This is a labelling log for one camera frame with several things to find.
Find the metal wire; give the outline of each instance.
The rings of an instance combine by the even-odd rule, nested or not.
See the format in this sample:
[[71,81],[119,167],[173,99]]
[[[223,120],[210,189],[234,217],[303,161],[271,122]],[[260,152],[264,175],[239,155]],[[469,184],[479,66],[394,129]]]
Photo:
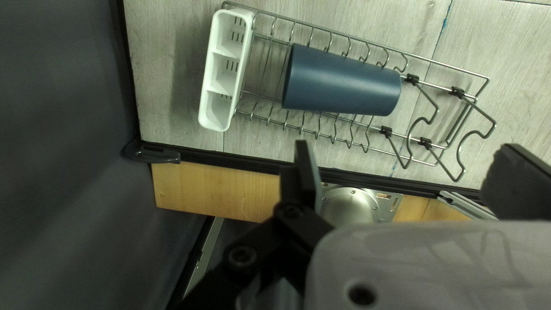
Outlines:
[[[432,166],[432,167],[436,166],[436,165],[440,165],[440,166],[442,166],[442,168],[446,172],[446,174],[450,177],[450,179],[455,181],[455,182],[459,181],[463,177],[463,175],[466,171],[466,167],[463,164],[463,162],[461,161],[461,149],[462,149],[463,144],[467,140],[467,138],[469,138],[472,135],[478,135],[480,138],[486,139],[491,135],[491,133],[494,131],[494,129],[496,127],[495,120],[492,117],[490,117],[488,114],[486,114],[482,109],[480,109],[476,105],[477,100],[478,100],[478,96],[480,95],[480,93],[486,88],[486,86],[490,82],[490,79],[488,77],[482,75],[482,74],[474,73],[472,71],[464,70],[464,69],[461,69],[461,68],[458,68],[458,67],[455,67],[455,66],[452,66],[452,65],[448,65],[448,64],[438,62],[438,61],[435,61],[435,60],[432,60],[432,59],[428,59],[428,58],[425,58],[425,57],[422,57],[422,56],[418,56],[418,55],[411,54],[411,53],[408,53],[408,52],[405,52],[405,51],[394,49],[392,47],[388,47],[388,46],[385,46],[385,45],[377,44],[375,42],[364,40],[364,39],[361,39],[361,38],[358,38],[358,37],[355,37],[355,36],[340,33],[338,31],[327,29],[327,28],[324,28],[324,27],[321,27],[321,26],[312,25],[312,24],[309,24],[309,23],[306,23],[306,22],[302,22],[300,20],[293,19],[293,18],[288,18],[288,17],[284,17],[284,16],[281,16],[281,15],[266,12],[266,11],[263,11],[263,10],[254,9],[254,8],[251,8],[251,7],[248,7],[248,6],[244,6],[242,4],[237,4],[237,3],[228,2],[228,1],[226,1],[222,4],[222,8],[232,8],[232,7],[247,9],[247,10],[252,11],[252,12],[255,13],[255,17],[254,17],[253,23],[251,25],[252,30],[253,30],[253,35],[254,35],[255,39],[258,40],[258,42],[264,41],[267,44],[267,52],[266,52],[265,61],[260,61],[258,63],[258,68],[256,69],[256,71],[255,71],[255,69],[249,69],[249,70],[246,70],[246,73],[245,73],[245,75],[247,75],[247,72],[249,72],[250,70],[252,70],[253,73],[262,72],[260,80],[259,80],[260,84],[257,87],[258,90],[257,91],[251,91],[251,90],[245,90],[245,89],[241,90],[241,96],[243,98],[245,98],[245,97],[254,98],[254,105],[252,107],[252,110],[251,111],[244,111],[244,110],[239,109],[239,107],[238,107],[235,110],[234,115],[237,115],[237,114],[246,115],[246,116],[249,117],[250,120],[259,119],[259,120],[265,121],[266,125],[269,125],[269,124],[280,125],[280,126],[282,126],[283,130],[285,130],[286,128],[295,129],[295,130],[298,130],[299,135],[301,135],[303,132],[306,132],[306,133],[312,134],[315,137],[315,139],[318,139],[319,137],[327,138],[327,139],[329,139],[329,142],[331,144],[334,144],[335,142],[343,142],[347,145],[348,148],[352,148],[353,146],[358,146],[358,147],[361,147],[361,149],[363,150],[364,153],[367,153],[368,151],[375,151],[375,152],[395,156],[397,158],[398,163],[400,164],[400,166],[403,169],[407,169],[412,162],[425,164],[425,165]],[[269,35],[259,33],[257,31],[255,31],[256,23],[258,23],[258,20],[259,20],[258,17],[259,16],[262,16],[264,18],[269,18],[269,20],[272,22],[271,28],[269,29]],[[277,36],[275,35],[275,32],[276,32],[275,31],[276,30],[275,25],[276,25],[277,22],[290,23],[292,25],[291,28],[290,28],[290,32],[288,32],[288,34],[289,34],[288,40],[285,41],[285,40],[279,39],[279,38],[282,37],[279,33],[278,33]],[[306,33],[306,35],[307,35],[307,38],[309,38],[309,39],[306,42],[306,46],[310,46],[313,42],[318,42],[320,40],[322,40],[322,42],[323,42],[323,40],[328,39],[328,41],[325,41],[326,43],[325,43],[325,46],[324,46],[323,50],[325,50],[326,52],[329,52],[330,49],[332,48],[332,45],[334,45],[335,40],[337,38],[340,38],[340,39],[346,40],[347,43],[348,43],[348,45],[343,50],[341,50],[341,56],[343,56],[343,57],[348,57],[350,55],[351,50],[353,49],[352,46],[356,45],[356,44],[359,44],[360,46],[364,46],[364,48],[367,49],[367,52],[363,52],[363,54],[362,54],[362,55],[365,55],[365,56],[359,56],[359,57],[355,56],[355,57],[357,57],[356,59],[358,59],[359,61],[367,62],[368,58],[370,57],[370,55],[373,51],[373,48],[376,48],[376,49],[381,50],[385,55],[384,56],[385,57],[384,61],[381,61],[381,60],[376,61],[375,64],[378,65],[378,66],[386,67],[388,65],[390,59],[395,57],[395,56],[396,57],[401,57],[403,59],[403,61],[405,61],[403,67],[399,67],[398,65],[394,66],[393,70],[395,70],[399,73],[406,73],[406,70],[407,70],[408,65],[410,63],[410,60],[413,58],[413,59],[417,59],[417,60],[420,60],[420,61],[424,61],[424,62],[428,63],[429,66],[441,66],[441,67],[444,67],[444,68],[454,70],[454,71],[459,72],[461,74],[469,75],[472,78],[479,78],[481,81],[483,81],[483,83],[480,86],[480,88],[478,90],[476,90],[476,92],[474,94],[473,93],[471,93],[471,94],[464,93],[461,96],[459,96],[459,98],[461,99],[461,102],[463,102],[465,104],[465,106],[463,107],[463,109],[462,109],[461,113],[459,114],[459,116],[456,117],[455,120],[453,121],[453,123],[451,124],[451,129],[450,129],[449,133],[447,134],[447,136],[445,137],[445,139],[443,140],[442,144],[431,142],[427,138],[423,138],[423,136],[415,136],[414,137],[413,133],[414,133],[414,130],[417,127],[417,125],[421,122],[425,123],[426,125],[433,124],[436,117],[438,116],[438,114],[440,112],[440,107],[439,107],[438,103],[436,102],[436,100],[434,100],[434,98],[432,98],[429,95],[429,93],[424,89],[424,87],[429,87],[431,89],[443,91],[443,92],[446,92],[446,93],[453,93],[454,89],[452,87],[447,87],[447,86],[444,86],[444,85],[437,85],[437,84],[434,84],[434,83],[423,81],[421,79],[418,79],[418,80],[412,82],[411,80],[409,80],[409,75],[407,75],[407,74],[405,74],[405,75],[401,74],[400,76],[402,77],[402,79],[404,80],[405,83],[408,82],[408,83],[414,85],[419,90],[419,93],[423,97],[425,97],[429,101],[429,103],[433,106],[434,112],[430,115],[430,117],[421,116],[421,117],[415,119],[411,123],[411,125],[409,126],[409,128],[407,130],[407,133],[405,135],[400,134],[400,133],[396,133],[396,132],[393,132],[393,131],[392,132],[386,131],[385,132],[385,137],[387,138],[387,140],[389,142],[389,145],[392,148],[392,151],[386,151],[386,150],[383,150],[383,149],[380,149],[380,148],[373,147],[371,145],[370,137],[369,137],[370,131],[372,133],[375,132],[375,131],[383,133],[382,127],[372,126],[371,123],[374,119],[373,116],[370,116],[370,121],[366,124],[366,123],[363,123],[363,122],[357,120],[358,118],[360,118],[359,115],[354,115],[352,118],[347,118],[347,117],[341,116],[341,114],[333,114],[333,113],[326,113],[326,112],[306,112],[306,111],[302,111],[301,122],[299,121],[301,124],[300,124],[300,126],[298,126],[298,125],[293,125],[293,124],[289,123],[289,113],[290,113],[290,111],[285,110],[285,119],[284,119],[283,122],[281,122],[279,120],[274,119],[273,112],[274,112],[274,108],[276,107],[276,105],[281,103],[281,100],[278,98],[278,94],[280,93],[281,86],[282,86],[282,83],[283,83],[283,80],[284,80],[285,65],[282,65],[282,67],[280,68],[279,78],[278,78],[277,82],[274,83],[275,84],[275,95],[274,96],[267,96],[267,95],[264,95],[264,94],[261,94],[261,93],[262,93],[262,89],[264,87],[264,84],[267,81],[267,74],[269,73],[268,64],[269,64],[269,61],[271,59],[271,54],[273,52],[273,47],[275,45],[279,45],[282,48],[287,49],[287,54],[285,56],[286,57],[285,59],[288,59],[290,47],[291,47],[291,44],[293,43],[293,35],[294,35],[295,29],[296,29],[297,26],[301,26],[301,27],[307,29],[308,33]],[[317,39],[317,36],[315,36],[316,31],[318,31],[322,34],[326,34],[326,39]],[[271,102],[271,106],[270,106],[270,109],[269,109],[269,112],[268,112],[267,116],[262,116],[261,113],[258,113],[256,111],[258,109],[258,105],[259,105],[259,102],[260,102],[261,99]],[[490,126],[490,129],[486,133],[481,133],[478,130],[471,130],[471,131],[467,132],[466,134],[464,134],[463,137],[460,139],[459,143],[457,144],[457,149],[456,149],[456,161],[457,161],[457,165],[461,168],[461,172],[459,172],[459,174],[457,174],[457,176],[454,176],[454,174],[450,171],[450,169],[442,161],[442,156],[444,155],[444,152],[447,149],[449,149],[453,146],[456,138],[459,136],[461,130],[463,129],[463,127],[465,126],[465,124],[467,122],[467,119],[471,116],[473,111],[476,111],[479,114],[481,114],[483,117],[485,117],[489,121],[489,123],[491,123],[491,126]],[[308,114],[311,113],[312,115],[317,116],[317,130],[312,130],[312,129],[305,128],[307,113]],[[330,134],[330,135],[328,135],[326,133],[322,133],[322,123],[325,119],[330,119],[330,120],[333,121],[332,134]],[[341,127],[341,124],[348,124],[348,130],[347,130],[348,134],[347,135],[349,135],[349,137],[342,138],[342,137],[339,136],[338,131],[339,131],[339,128]],[[356,139],[354,137],[355,131],[357,131],[357,129],[359,129],[359,128],[364,128],[365,129],[365,144],[361,143],[361,142],[358,142],[357,141],[358,139]],[[405,154],[405,155],[401,154],[401,151],[400,151],[401,148],[399,148],[397,146],[397,144],[395,143],[395,141],[393,140],[393,139],[396,139],[396,138],[401,139],[400,144],[405,142],[405,146],[406,146],[405,151],[407,152],[407,154]],[[426,148],[426,150],[429,151],[431,157],[433,157],[436,161],[431,163],[431,162],[428,162],[428,161],[423,161],[423,160],[420,160],[420,159],[416,159],[415,155],[414,155],[413,148],[411,146],[412,143],[423,145]]]

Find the screw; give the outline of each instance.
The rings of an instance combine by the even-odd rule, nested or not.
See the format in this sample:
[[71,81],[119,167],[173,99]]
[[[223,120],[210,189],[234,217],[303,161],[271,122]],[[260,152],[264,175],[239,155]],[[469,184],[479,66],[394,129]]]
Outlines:
[[297,218],[304,215],[303,211],[294,205],[286,205],[282,208],[281,212],[283,213],[284,217],[288,218]]
[[250,245],[238,245],[230,250],[229,262],[236,267],[247,267],[256,261],[256,251]]

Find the black bracket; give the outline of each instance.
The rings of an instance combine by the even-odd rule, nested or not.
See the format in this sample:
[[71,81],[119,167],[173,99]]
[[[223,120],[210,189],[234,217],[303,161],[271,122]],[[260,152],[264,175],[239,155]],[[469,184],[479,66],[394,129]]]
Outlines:
[[122,154],[133,161],[149,164],[179,164],[182,161],[179,152],[169,151],[168,149],[145,148],[139,139],[127,144],[122,150]]
[[429,138],[421,137],[419,138],[421,141],[417,142],[418,145],[424,146],[426,149],[432,148],[433,141]]
[[382,133],[383,135],[385,135],[385,138],[390,139],[390,137],[392,136],[392,128],[387,126],[381,126],[381,130],[379,131],[379,133]]
[[404,82],[411,83],[411,85],[416,86],[417,83],[419,83],[419,76],[408,73],[406,78],[404,79]]
[[452,86],[451,91],[448,93],[452,96],[456,96],[459,99],[463,99],[465,97],[465,91],[459,87]]

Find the gray fabric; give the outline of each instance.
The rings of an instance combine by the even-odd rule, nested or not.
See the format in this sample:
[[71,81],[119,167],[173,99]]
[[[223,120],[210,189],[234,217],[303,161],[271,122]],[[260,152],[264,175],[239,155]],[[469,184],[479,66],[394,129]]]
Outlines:
[[108,0],[0,2],[0,309],[163,309],[203,216],[155,207]]

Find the wooden surface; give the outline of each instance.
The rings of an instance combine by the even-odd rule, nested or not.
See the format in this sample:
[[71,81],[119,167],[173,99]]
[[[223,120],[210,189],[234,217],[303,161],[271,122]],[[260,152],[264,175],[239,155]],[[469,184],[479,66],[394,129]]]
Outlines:
[[[279,201],[279,177],[182,162],[152,164],[157,207],[262,222]],[[470,220],[437,200],[404,196],[395,222]]]
[[[315,140],[312,135],[299,136],[296,130],[283,131],[258,120],[249,122],[243,115],[232,120],[226,133],[203,129],[197,122],[198,98],[210,21],[221,1],[125,0],[144,140],[289,161],[293,141],[305,138],[312,144],[317,162],[323,167],[469,188],[480,187],[493,153],[502,143],[520,143],[544,161],[551,162],[551,132],[548,128],[551,120],[551,6],[501,0],[240,2],[486,74],[491,82],[478,104],[494,117],[498,127],[485,141],[475,136],[467,140],[462,155],[467,173],[459,183],[453,183],[440,167],[413,164],[408,170],[402,170],[388,155],[364,154],[359,147],[347,149],[345,144],[338,142],[331,145],[325,138]],[[547,0],[531,2],[546,3]],[[304,39],[300,30],[294,37],[299,42]],[[345,46],[346,42],[334,42],[333,52],[338,54]],[[262,55],[267,52],[266,48],[260,45],[256,52]],[[380,52],[379,55],[376,52],[371,61],[381,60],[380,56]],[[253,70],[256,73],[247,73],[246,88],[257,87],[255,83],[260,82],[258,75],[263,69],[262,62],[255,63],[260,56],[255,57],[251,59],[247,72]],[[455,77],[434,67],[415,64],[411,67],[431,81],[442,80],[446,85],[452,83],[466,90],[477,86],[476,81]],[[430,116],[432,107],[429,103],[415,98],[410,92],[404,87],[396,111],[390,117],[376,118],[373,125],[390,126],[398,132],[418,116]],[[449,119],[457,115],[461,107],[457,99],[443,98],[442,95],[438,97],[442,105],[441,118],[437,120],[439,125],[435,126],[438,131],[445,130]],[[240,107],[250,108],[253,103],[243,100]],[[270,105],[270,102],[261,102],[259,109],[269,110]],[[278,109],[276,106],[274,113],[281,116]],[[301,114],[291,114],[290,117],[298,122],[300,118]],[[310,115],[306,124],[316,128],[317,119]],[[473,117],[465,130],[484,131],[487,127],[484,119]],[[347,128],[341,127],[340,130],[346,132]],[[387,142],[376,132],[373,134],[372,146],[390,151]],[[441,137],[436,131],[422,126],[417,135]],[[361,138],[356,142],[365,143]],[[416,149],[416,152],[416,158],[422,159],[423,150]],[[451,149],[444,161],[457,174],[459,170],[454,160],[455,150]]]

